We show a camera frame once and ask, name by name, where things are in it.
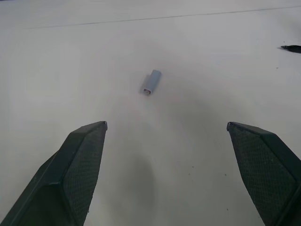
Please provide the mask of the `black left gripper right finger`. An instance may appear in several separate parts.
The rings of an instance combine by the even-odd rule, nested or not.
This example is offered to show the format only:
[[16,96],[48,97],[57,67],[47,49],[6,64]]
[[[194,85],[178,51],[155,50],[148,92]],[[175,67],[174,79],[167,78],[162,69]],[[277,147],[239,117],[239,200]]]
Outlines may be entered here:
[[301,226],[301,160],[274,133],[229,122],[243,183],[265,226]]

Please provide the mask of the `small grey cap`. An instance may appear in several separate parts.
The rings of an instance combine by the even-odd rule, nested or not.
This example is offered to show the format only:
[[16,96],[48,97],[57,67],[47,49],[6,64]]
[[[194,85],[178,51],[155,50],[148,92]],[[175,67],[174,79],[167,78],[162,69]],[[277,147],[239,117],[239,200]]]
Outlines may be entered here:
[[150,75],[147,75],[142,85],[142,89],[141,89],[142,93],[147,96],[151,95],[155,91],[161,79],[161,76],[162,73],[158,70],[153,70]]

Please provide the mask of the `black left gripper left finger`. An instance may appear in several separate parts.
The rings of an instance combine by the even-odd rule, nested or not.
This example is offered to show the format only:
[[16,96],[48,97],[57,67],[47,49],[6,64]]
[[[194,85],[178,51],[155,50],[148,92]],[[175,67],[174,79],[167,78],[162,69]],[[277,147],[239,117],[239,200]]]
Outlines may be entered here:
[[97,184],[106,121],[71,132],[30,180],[0,226],[83,226]]

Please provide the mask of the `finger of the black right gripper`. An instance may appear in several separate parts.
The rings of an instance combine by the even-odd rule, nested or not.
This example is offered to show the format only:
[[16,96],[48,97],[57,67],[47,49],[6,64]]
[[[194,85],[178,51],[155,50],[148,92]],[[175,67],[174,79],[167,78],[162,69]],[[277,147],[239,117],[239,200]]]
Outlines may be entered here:
[[281,48],[286,51],[301,54],[301,46],[298,46],[298,45],[281,46]]

